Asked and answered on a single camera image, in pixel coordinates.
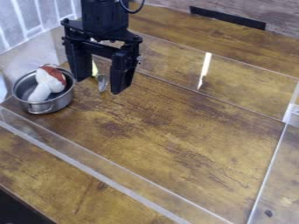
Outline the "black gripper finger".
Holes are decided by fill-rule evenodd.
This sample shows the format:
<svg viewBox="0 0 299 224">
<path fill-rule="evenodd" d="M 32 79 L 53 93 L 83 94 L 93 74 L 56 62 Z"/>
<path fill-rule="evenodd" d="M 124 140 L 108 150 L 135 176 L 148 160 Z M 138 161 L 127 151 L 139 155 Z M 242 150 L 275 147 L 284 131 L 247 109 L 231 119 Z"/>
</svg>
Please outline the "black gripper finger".
<svg viewBox="0 0 299 224">
<path fill-rule="evenodd" d="M 64 42 L 69 69 L 76 81 L 84 81 L 92 75 L 92 55 L 79 44 Z"/>
<path fill-rule="evenodd" d="M 110 68 L 111 93 L 120 94 L 132 83 L 136 70 L 136 60 L 127 52 L 116 52 L 112 55 L 112 65 Z"/>
</svg>

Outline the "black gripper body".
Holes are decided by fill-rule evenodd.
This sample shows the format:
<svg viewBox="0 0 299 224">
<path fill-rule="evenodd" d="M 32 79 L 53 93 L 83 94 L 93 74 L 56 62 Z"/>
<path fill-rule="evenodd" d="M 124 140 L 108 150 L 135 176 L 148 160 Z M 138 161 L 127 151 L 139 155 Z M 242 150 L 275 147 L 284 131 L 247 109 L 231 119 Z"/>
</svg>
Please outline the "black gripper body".
<svg viewBox="0 0 299 224">
<path fill-rule="evenodd" d="M 69 60 L 87 59 L 92 54 L 111 59 L 115 53 L 124 53 L 131 60 L 140 56 L 143 38 L 127 29 L 96 33 L 83 29 L 83 22 L 64 19 L 63 45 Z"/>
</svg>

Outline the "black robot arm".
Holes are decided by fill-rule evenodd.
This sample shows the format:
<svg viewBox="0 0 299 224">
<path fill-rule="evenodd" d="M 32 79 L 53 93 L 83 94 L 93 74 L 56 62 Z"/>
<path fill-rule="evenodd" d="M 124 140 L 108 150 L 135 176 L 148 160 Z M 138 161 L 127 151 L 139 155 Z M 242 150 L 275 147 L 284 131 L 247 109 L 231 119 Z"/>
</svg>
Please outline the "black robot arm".
<svg viewBox="0 0 299 224">
<path fill-rule="evenodd" d="M 92 56 L 112 60 L 110 68 L 111 93 L 120 94 L 132 83 L 140 61 L 143 38 L 128 28 L 128 0 L 80 0 L 81 20 L 64 18 L 63 45 L 76 81 L 92 75 Z"/>
</svg>

